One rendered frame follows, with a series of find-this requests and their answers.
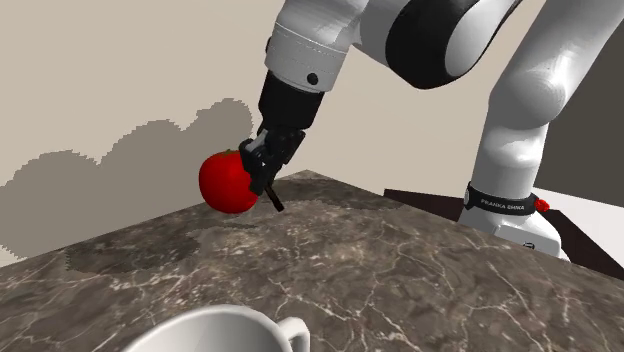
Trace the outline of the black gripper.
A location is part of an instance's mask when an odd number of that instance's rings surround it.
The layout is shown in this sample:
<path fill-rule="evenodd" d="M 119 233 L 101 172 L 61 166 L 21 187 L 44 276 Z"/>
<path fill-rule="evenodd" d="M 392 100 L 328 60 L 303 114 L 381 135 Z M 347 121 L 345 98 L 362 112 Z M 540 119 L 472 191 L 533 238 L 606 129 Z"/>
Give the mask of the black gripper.
<path fill-rule="evenodd" d="M 282 167 L 290 162 L 316 117 L 324 92 L 308 92 L 293 87 L 268 71 L 258 109 L 262 122 L 258 136 L 240 143 L 244 170 L 251 177 L 249 190 L 261 196 L 264 190 L 278 212 L 284 206 L 273 190 L 273 182 Z M 287 127 L 292 129 L 275 129 Z"/>

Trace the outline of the red tomato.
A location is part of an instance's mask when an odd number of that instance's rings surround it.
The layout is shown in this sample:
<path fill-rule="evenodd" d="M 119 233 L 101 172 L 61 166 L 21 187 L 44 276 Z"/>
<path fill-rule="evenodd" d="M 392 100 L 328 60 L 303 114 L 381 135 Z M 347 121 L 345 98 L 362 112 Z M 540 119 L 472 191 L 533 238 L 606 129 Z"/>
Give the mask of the red tomato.
<path fill-rule="evenodd" d="M 244 213 L 258 200 L 249 190 L 251 178 L 239 151 L 226 150 L 207 158 L 200 167 L 198 182 L 204 201 L 222 213 Z"/>

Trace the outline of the dark robot stand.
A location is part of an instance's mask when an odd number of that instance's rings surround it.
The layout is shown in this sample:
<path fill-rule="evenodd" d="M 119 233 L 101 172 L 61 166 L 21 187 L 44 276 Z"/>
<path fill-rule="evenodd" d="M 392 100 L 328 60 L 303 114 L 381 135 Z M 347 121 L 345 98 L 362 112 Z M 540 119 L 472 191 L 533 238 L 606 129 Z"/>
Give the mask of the dark robot stand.
<path fill-rule="evenodd" d="M 459 219 L 463 209 L 463 199 L 457 197 L 393 189 L 385 189 L 383 196 L 453 221 Z M 551 209 L 541 216 L 559 232 L 563 250 L 572 263 L 624 281 L 624 268 L 564 213 Z"/>

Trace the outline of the white mug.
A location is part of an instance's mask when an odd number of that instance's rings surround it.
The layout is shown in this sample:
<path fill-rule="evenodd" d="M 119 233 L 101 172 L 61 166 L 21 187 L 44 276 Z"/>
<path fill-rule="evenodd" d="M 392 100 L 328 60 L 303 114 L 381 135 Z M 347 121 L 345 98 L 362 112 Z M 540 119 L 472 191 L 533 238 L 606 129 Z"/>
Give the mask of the white mug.
<path fill-rule="evenodd" d="M 170 318 L 122 352 L 311 352 L 306 323 L 279 322 L 252 308 L 213 305 Z"/>

